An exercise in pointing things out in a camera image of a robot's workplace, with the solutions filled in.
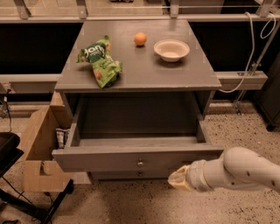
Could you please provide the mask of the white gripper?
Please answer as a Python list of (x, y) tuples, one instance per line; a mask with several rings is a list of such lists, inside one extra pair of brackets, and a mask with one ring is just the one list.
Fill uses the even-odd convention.
[(168, 183), (179, 190), (191, 191), (193, 188), (197, 192), (203, 193), (224, 187), (224, 180), (224, 165), (219, 158), (209, 161), (194, 161), (190, 166), (183, 165), (169, 176)]

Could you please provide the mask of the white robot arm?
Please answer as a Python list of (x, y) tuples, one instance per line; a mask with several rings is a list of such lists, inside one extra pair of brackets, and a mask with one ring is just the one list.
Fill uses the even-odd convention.
[(214, 160), (183, 165), (168, 178), (179, 190), (210, 192), (216, 188), (259, 190), (264, 186), (280, 193), (280, 166), (242, 147), (224, 150)]

